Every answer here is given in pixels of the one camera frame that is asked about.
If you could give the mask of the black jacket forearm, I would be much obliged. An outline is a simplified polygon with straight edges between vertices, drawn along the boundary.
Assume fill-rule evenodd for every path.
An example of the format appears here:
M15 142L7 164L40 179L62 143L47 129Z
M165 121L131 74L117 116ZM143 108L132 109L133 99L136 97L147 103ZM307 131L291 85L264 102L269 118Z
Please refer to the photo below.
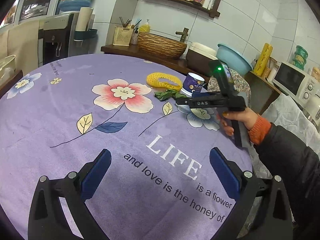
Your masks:
M319 156L287 129L258 116L249 130L259 159L282 178L297 227L294 239L319 239Z

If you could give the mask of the person right hand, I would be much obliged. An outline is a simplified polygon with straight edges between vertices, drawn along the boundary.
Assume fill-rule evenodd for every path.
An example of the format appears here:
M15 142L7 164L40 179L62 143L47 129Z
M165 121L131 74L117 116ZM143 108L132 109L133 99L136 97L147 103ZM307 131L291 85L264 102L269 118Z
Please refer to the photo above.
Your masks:
M255 113L253 110L251 110L248 107L242 112L231 112L231 111L223 112L222 116L223 116L223 119L221 119L221 122L223 125L223 129L225 133L230 137L233 136L234 134L234 128L231 126L228 126L226 122L227 119L242 122L244 126L247 128L247 130L250 131L254 127L259 117L257 113Z

